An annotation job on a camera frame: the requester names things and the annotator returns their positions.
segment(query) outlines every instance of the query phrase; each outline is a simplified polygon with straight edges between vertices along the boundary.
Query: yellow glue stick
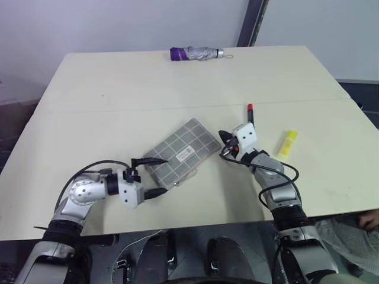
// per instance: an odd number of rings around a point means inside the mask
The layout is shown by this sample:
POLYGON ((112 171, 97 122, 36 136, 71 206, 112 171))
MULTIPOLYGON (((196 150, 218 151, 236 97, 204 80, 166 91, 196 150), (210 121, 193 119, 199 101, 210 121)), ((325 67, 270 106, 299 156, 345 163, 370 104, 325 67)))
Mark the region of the yellow glue stick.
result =
POLYGON ((280 150, 277 155, 279 160, 285 161, 288 158, 288 156, 290 155, 292 145, 294 144, 296 138, 296 131, 290 130, 289 132, 287 132, 287 135, 285 136, 285 139, 282 143, 282 146, 280 146, 280 150))

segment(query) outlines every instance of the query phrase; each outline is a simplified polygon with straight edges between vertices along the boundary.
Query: black wire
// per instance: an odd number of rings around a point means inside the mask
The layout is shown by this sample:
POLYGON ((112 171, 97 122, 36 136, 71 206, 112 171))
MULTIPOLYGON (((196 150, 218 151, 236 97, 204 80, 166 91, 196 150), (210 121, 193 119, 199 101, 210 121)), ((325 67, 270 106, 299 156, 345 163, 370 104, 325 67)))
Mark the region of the black wire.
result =
POLYGON ((115 161, 115 160, 101 160, 101 161, 98 161, 98 162, 95 162, 95 163, 92 163, 92 164, 89 164, 88 166, 85 166, 83 169, 81 169, 80 171, 78 171, 77 173, 75 173, 65 184, 65 186, 62 188, 62 190, 60 191, 60 194, 58 196, 58 200, 57 202, 55 203, 55 208, 54 208, 54 212, 58 209, 59 207, 59 204, 60 204, 60 201, 62 200, 62 197, 63 197, 63 194, 65 194, 65 191, 66 191, 66 188, 70 185, 70 183, 78 176, 80 176, 81 174, 85 173, 85 172, 98 172, 98 171, 86 171, 86 169, 89 169, 90 167, 93 167, 93 166, 96 166, 97 164, 120 164, 124 167, 126 167, 127 169, 129 169, 129 165, 127 163, 124 163, 124 162, 120 162, 120 161, 115 161))
POLYGON ((99 170, 85 170, 82 173, 99 173, 99 170))
POLYGON ((279 256, 279 252, 282 248, 282 244, 279 243, 278 247, 277 247, 277 250, 275 251, 275 254, 274 254, 274 261, 272 262, 272 265, 271 265, 271 281, 272 281, 272 284, 275 284, 275 268, 277 266, 277 261, 278 261, 278 256, 279 256))
POLYGON ((40 229, 40 230, 44 230, 44 231, 47 230, 46 227, 40 227, 40 226, 33 226, 33 228, 35 228, 35 229, 40 229))
POLYGON ((265 167, 265 166, 261 166, 260 164, 252 164, 252 163, 246 163, 246 162, 241 162, 241 161, 236 161, 236 160, 233 160, 233 159, 230 159, 230 158, 227 158, 226 156, 222 155, 222 153, 224 152, 224 150, 226 149, 226 147, 224 147, 221 151, 221 154, 220 154, 220 157, 224 160, 227 160, 228 162, 232 162, 232 163, 236 163, 236 164, 243 164, 244 166, 250 166, 250 167, 257 167, 257 168, 260 168, 260 169, 264 169, 264 170, 269 170, 270 172, 273 172, 273 173, 276 173, 282 177, 284 177, 287 181, 286 182, 283 182, 283 183, 280 183, 278 185, 274 185, 274 186, 270 186, 268 188, 265 188, 263 190, 260 191, 260 193, 258 194, 258 199, 260 201, 260 203, 268 208, 266 202, 263 201, 262 199, 262 195, 263 193, 265 192, 268 192, 270 191, 271 189, 274 189, 274 188, 280 188, 282 186, 286 186, 286 185, 293 185, 295 191, 296 191, 296 194, 301 202, 301 196, 300 196, 300 193, 297 189, 297 186, 295 184, 295 181, 298 179, 299 177, 299 172, 298 170, 294 167, 294 166, 291 166, 290 164, 286 164, 286 163, 281 163, 283 166, 286 166, 286 167, 289 167, 290 169, 292 169, 294 172, 295 172, 295 177, 293 179, 290 179, 287 175, 285 175, 284 173, 282 172, 279 172, 278 170, 275 170, 275 169, 272 169, 270 167, 265 167))

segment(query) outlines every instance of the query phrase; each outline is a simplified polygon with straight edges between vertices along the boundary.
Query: beige table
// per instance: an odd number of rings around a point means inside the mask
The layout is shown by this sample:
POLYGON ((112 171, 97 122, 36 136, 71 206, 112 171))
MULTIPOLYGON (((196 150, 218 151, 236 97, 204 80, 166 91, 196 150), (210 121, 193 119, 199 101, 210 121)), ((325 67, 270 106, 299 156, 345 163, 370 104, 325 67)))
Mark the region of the beige table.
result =
MULTIPOLYGON (((140 157, 192 117, 216 137, 219 129, 231 130, 246 120, 248 102, 255 103, 260 148, 275 153, 285 131, 299 132, 288 162, 300 171, 297 185, 309 216, 378 207, 378 131, 317 60, 303 47, 228 52, 241 70, 228 59, 172 63, 162 52, 69 55, 0 175, 0 239, 41 237, 43 232, 33 226, 49 223, 61 187, 83 166, 102 159, 128 162, 140 157), (149 60, 143 60, 144 54, 149 60), (152 79, 156 86, 148 92, 154 85, 149 77, 146 86, 133 68, 126 74, 126 65, 136 66, 134 62, 147 70, 149 62, 161 65, 155 74, 162 78, 161 88, 152 79), (180 68, 188 80, 169 66, 180 68), (195 83, 200 69, 202 76, 212 74, 208 80, 199 79, 205 90, 195 83), (269 83, 268 69, 273 70, 276 86, 269 83), (124 83, 119 73, 124 74, 124 83), (176 81, 170 85, 167 76, 176 81), (107 85, 103 97, 100 90, 107 85), (272 95, 258 92, 264 86, 272 95), (233 88, 227 95, 225 90, 233 88), (196 92, 190 96, 188 89, 196 92)), ((141 174, 146 188, 154 186, 145 171, 141 174)), ((134 211, 120 204, 117 196, 99 202, 84 233, 270 220, 257 201, 258 190, 247 168, 213 155, 193 178, 134 211)))

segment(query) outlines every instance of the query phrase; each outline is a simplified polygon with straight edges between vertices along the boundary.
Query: floor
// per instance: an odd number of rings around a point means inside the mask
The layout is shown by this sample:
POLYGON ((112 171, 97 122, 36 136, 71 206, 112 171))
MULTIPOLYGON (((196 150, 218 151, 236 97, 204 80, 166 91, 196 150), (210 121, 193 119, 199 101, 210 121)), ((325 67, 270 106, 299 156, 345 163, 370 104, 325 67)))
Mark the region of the floor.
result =
MULTIPOLYGON (((341 83, 350 96, 362 105, 362 111, 379 128, 379 85, 341 83)), ((36 104, 12 104, 0 106, 0 173, 11 154, 36 104)), ((245 251, 253 268, 256 280, 269 283, 268 256, 272 255, 270 225, 264 222, 254 224, 230 224, 207 227, 176 229, 178 266, 170 273, 170 279, 186 276, 204 276, 203 259, 208 240, 215 236, 226 236, 237 241, 245 251)), ((127 245, 154 232, 121 234, 118 244, 112 247, 92 246, 94 256, 92 283, 109 283, 112 265, 120 251, 127 245)), ((0 241, 0 280, 5 271, 19 271, 36 241, 0 241)), ((130 246, 128 251, 134 259, 146 240, 130 246)), ((341 258, 332 251, 341 271, 346 272, 341 258)), ((379 283, 379 277, 365 272, 362 279, 367 283, 379 283)))
MULTIPOLYGON (((269 263, 266 251, 262 244, 262 234, 269 236, 270 228, 267 223, 227 224, 203 227, 175 229, 176 249, 178 265, 174 271, 169 271, 169 279, 179 279, 190 276, 206 276, 204 272, 204 258, 208 240, 219 236, 228 237, 236 241, 246 253, 249 264, 252 267, 255 279, 263 283, 271 283, 269 263)), ((156 231, 121 234, 120 241, 113 247, 92 246, 94 262, 91 274, 92 284, 106 283, 111 280, 112 266, 118 254, 129 243, 139 240, 156 231)), ((147 239, 135 246, 130 246, 124 251, 119 260, 128 254, 134 262, 139 258, 147 239)))

